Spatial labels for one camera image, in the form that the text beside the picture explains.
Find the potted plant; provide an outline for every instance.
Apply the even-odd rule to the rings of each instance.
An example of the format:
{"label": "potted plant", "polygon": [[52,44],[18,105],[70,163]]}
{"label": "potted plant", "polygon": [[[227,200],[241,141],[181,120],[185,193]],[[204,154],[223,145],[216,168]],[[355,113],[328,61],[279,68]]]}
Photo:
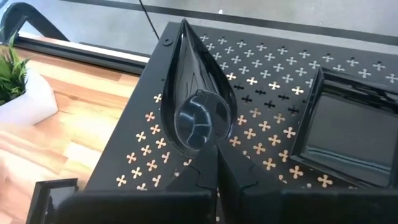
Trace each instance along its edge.
{"label": "potted plant", "polygon": [[58,111],[47,81],[15,51],[15,34],[0,46],[0,123],[33,125]]}

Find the white pot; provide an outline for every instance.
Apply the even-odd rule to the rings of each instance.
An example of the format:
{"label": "white pot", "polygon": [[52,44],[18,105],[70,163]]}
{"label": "white pot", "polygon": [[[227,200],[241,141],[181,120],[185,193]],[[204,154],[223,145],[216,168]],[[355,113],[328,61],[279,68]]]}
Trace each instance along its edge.
{"label": "white pot", "polygon": [[58,111],[54,92],[47,81],[28,68],[26,92],[0,106],[0,123],[30,126]]}

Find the glossy black tray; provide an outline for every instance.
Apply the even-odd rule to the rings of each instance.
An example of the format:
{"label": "glossy black tray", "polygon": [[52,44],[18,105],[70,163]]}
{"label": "glossy black tray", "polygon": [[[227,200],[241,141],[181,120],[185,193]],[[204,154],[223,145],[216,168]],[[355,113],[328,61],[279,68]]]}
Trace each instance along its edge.
{"label": "glossy black tray", "polygon": [[364,187],[396,186],[398,93],[319,69],[291,158]]}

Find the black cable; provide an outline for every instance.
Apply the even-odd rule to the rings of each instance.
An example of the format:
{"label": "black cable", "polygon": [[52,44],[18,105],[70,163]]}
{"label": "black cable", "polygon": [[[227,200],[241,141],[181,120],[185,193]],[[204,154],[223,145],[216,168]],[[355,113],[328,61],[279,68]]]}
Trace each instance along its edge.
{"label": "black cable", "polygon": [[149,18],[149,16],[148,16],[148,12],[147,12],[147,10],[145,9],[144,4],[142,3],[141,0],[139,0],[139,4],[141,5],[142,10],[144,10],[144,13],[145,13],[145,15],[146,15],[147,18],[148,18],[149,24],[150,24],[150,26],[152,27],[152,30],[155,32],[155,35],[156,35],[157,40],[159,40],[159,36],[157,35],[157,32],[156,32],[156,30],[155,30],[155,27],[154,27],[154,25],[152,24],[152,21],[150,20],[150,18]]}

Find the green plant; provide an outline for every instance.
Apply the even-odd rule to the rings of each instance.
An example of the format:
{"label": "green plant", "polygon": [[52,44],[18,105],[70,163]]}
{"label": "green plant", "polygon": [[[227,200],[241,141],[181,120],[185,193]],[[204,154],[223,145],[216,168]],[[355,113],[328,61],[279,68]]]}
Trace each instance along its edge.
{"label": "green plant", "polygon": [[26,92],[26,63],[14,49],[15,34],[0,47],[0,106]]}

